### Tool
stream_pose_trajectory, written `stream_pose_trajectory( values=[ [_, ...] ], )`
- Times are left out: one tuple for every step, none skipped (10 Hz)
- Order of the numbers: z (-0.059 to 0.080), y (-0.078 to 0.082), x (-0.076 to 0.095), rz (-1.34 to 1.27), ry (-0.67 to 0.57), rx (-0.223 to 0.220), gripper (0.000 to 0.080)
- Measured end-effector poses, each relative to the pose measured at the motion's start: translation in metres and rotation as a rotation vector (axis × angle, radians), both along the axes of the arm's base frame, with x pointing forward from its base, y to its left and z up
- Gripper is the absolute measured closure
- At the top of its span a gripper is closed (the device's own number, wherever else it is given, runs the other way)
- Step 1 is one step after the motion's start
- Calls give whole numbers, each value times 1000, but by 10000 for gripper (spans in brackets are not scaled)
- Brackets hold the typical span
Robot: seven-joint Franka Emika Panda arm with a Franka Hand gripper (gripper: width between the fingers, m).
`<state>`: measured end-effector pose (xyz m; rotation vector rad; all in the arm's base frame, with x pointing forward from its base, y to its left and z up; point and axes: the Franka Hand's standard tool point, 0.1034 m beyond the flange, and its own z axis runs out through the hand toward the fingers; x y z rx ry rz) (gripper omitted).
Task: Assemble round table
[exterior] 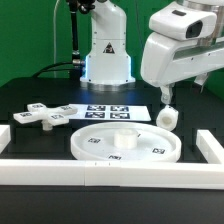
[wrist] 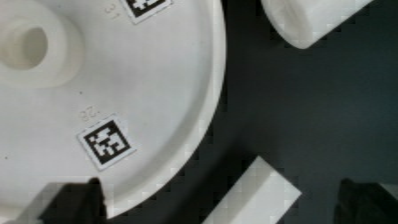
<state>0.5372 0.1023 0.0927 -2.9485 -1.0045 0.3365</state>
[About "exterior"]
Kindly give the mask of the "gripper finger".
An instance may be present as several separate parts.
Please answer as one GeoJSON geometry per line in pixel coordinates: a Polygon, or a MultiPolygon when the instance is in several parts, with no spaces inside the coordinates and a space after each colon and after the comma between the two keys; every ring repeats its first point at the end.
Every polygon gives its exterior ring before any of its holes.
{"type": "Polygon", "coordinates": [[[165,85],[161,87],[161,101],[164,104],[170,104],[173,96],[173,86],[165,85]]]}
{"type": "Polygon", "coordinates": [[[209,78],[209,74],[204,73],[204,74],[201,74],[201,75],[197,76],[196,79],[194,80],[194,84],[196,85],[196,89],[199,92],[203,91],[204,85],[205,85],[208,78],[209,78]]]}

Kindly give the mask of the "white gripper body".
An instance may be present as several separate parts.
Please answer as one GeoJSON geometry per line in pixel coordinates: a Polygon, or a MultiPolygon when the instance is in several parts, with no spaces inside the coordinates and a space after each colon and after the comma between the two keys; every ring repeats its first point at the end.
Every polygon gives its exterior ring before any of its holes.
{"type": "Polygon", "coordinates": [[[154,87],[169,85],[224,67],[224,37],[209,47],[152,33],[145,44],[141,76],[154,87]]]}

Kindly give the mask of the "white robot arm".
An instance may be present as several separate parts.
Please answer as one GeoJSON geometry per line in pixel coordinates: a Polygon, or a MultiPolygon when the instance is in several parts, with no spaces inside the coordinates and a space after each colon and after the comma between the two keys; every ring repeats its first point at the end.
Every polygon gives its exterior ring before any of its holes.
{"type": "MultiPolygon", "coordinates": [[[[85,59],[81,85],[115,91],[132,85],[126,52],[126,14],[110,0],[96,0],[92,48],[85,59]]],[[[171,102],[175,83],[193,77],[202,85],[224,67],[224,0],[174,0],[149,19],[152,33],[143,50],[140,75],[171,102]]]]}

